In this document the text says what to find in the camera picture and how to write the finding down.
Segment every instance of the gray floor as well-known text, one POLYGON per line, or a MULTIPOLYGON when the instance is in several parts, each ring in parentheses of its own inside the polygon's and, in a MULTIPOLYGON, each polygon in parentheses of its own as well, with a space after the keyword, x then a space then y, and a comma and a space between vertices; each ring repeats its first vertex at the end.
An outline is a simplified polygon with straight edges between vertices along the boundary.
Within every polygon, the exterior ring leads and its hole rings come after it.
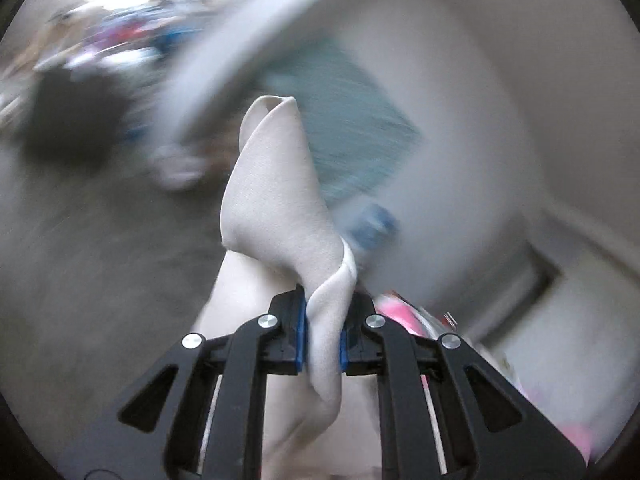
POLYGON ((0 148, 0 390, 47 458, 189 329, 221 198, 161 192, 130 148, 97 174, 0 148))

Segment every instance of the silver screw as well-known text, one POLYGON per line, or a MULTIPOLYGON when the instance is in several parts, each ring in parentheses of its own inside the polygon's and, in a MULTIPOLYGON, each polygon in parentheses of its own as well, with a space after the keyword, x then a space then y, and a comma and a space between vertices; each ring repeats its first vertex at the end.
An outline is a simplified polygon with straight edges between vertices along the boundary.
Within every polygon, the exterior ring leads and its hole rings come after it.
POLYGON ((371 314, 364 322, 371 328, 380 328, 386 323, 385 318, 380 316, 380 314, 371 314))
POLYGON ((276 326, 278 322, 278 318, 273 314, 265 314, 264 316, 260 316, 258 318, 258 325, 262 328, 271 328, 272 326, 276 326))
POLYGON ((202 343, 202 336, 200 334, 187 334, 182 338, 182 346, 189 350, 197 348, 202 343))
POLYGON ((449 350, 458 348, 460 346, 460 338, 455 334, 445 334, 442 336, 442 346, 449 350))

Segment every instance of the folded cloth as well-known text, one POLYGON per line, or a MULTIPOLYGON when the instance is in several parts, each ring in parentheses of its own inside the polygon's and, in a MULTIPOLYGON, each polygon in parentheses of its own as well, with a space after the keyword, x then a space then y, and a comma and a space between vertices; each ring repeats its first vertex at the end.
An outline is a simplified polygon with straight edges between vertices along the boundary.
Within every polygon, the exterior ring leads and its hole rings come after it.
POLYGON ((267 384, 262 477, 282 479, 292 454, 340 410, 340 330, 356 267, 320 196, 295 99, 259 98, 242 121, 239 145, 220 211, 228 253, 194 330, 207 338, 234 332, 266 312, 275 294, 304 286, 305 372, 267 384))

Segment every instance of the triangular cutout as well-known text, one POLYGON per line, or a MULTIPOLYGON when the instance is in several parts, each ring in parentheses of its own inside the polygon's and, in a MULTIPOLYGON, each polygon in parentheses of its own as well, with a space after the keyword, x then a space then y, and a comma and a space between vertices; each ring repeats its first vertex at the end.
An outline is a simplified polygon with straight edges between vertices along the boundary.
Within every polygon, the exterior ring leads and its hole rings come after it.
POLYGON ((151 433, 158 423, 162 407, 177 373, 177 366, 164 368, 144 390, 124 407, 118 420, 137 430, 151 433))
POLYGON ((476 396, 484 424, 498 433, 522 421, 522 414, 475 367, 465 368, 466 378, 476 396))

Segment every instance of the teal surface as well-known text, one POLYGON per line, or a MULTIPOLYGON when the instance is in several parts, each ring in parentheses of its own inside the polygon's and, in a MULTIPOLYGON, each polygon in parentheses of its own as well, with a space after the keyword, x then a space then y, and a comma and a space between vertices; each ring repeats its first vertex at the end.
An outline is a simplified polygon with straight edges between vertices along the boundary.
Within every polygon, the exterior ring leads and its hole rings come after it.
POLYGON ((421 140, 418 131, 331 39, 272 63, 262 90, 298 102, 327 203, 370 192, 421 140))

